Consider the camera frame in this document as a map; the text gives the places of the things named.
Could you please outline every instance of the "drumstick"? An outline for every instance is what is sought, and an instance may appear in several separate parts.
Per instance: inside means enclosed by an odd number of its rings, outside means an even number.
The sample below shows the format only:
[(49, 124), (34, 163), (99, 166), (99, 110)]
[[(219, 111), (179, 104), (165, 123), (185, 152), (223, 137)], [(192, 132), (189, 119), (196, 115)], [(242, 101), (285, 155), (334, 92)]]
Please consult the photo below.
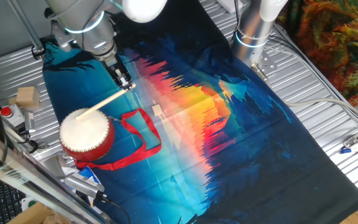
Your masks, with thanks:
[[(133, 83), (132, 84), (132, 88), (135, 88), (136, 87), (136, 84)], [(124, 93), (126, 93), (128, 90), (120, 90), (118, 91), (117, 93), (107, 97), (106, 99), (104, 99), (103, 101), (101, 101), (100, 103), (98, 103), (97, 105), (94, 105), (92, 106), (91, 108), (89, 108), (88, 110), (86, 110), (83, 114), (77, 116), (75, 119), (81, 119), (81, 118), (84, 118), (87, 114), (90, 114), (96, 110), (98, 110), (100, 107), (112, 102), (113, 100), (119, 98), (120, 96), (122, 96)]]

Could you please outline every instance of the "silver cylinder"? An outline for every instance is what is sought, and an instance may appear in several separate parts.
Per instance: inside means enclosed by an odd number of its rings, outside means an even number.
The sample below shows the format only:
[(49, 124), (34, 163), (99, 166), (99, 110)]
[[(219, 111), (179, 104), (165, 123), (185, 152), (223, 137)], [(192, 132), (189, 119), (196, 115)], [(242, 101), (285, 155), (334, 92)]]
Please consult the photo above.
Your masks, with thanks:
[(233, 54), (249, 67), (260, 63), (264, 45), (275, 22), (264, 21), (260, 17), (261, 2), (251, 0), (250, 6), (242, 13), (238, 27), (241, 32), (235, 32), (231, 46)]
[(85, 51), (108, 57), (115, 46), (114, 29), (104, 13), (111, 4), (100, 1), (46, 0), (56, 20)]

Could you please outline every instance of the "metal rod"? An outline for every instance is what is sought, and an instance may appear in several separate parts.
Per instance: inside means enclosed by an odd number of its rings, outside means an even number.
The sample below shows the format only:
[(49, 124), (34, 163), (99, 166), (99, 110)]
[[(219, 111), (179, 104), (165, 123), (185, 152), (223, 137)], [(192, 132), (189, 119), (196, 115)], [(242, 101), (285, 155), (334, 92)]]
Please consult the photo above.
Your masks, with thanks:
[[(0, 158), (4, 144), (0, 141)], [(8, 149), (0, 180), (77, 223), (108, 223), (28, 153)]]
[(9, 5), (11, 6), (13, 12), (17, 16), (17, 18), (20, 20), (21, 24), (24, 26), (25, 31), (30, 37), (30, 40), (32, 44), (34, 45), (34, 53), (39, 53), (44, 51), (44, 46), (41, 43), (41, 40), (38, 38), (37, 33), (35, 32), (34, 28), (32, 27), (29, 19), (24, 14), (23, 9), (20, 7), (17, 0), (7, 0)]
[[(131, 90), (134, 89), (136, 87), (136, 84), (133, 83)], [(106, 99), (100, 101), (100, 103), (98, 103), (97, 105), (92, 106), (91, 108), (87, 109), (83, 114), (77, 116), (75, 119), (81, 119), (84, 118), (87, 114), (90, 114), (96, 110), (98, 110), (99, 108), (101, 108), (102, 106), (112, 102), (113, 100), (119, 98), (120, 96), (122, 96), (124, 93), (126, 93), (128, 90), (120, 90), (117, 93), (107, 97)]]

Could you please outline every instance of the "toy drum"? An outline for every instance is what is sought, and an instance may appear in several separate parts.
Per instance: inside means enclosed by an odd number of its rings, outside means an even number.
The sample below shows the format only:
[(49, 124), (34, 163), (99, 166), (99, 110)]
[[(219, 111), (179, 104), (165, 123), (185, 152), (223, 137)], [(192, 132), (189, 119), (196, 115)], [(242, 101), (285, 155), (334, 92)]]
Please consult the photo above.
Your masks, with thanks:
[(93, 161), (104, 156), (114, 142), (114, 126), (100, 111), (76, 119), (87, 108), (70, 113), (60, 125), (60, 144), (67, 154), (80, 161)]

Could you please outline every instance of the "wooden block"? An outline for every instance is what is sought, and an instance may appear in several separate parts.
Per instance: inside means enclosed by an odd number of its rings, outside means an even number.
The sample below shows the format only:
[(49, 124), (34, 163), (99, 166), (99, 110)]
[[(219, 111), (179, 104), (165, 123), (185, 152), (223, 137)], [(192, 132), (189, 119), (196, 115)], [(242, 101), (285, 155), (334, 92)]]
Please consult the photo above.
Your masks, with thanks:
[(16, 102), (23, 108), (37, 108), (40, 104), (40, 93), (35, 87), (19, 88)]
[(10, 97), (7, 103), (9, 106), (16, 104), (16, 97)]

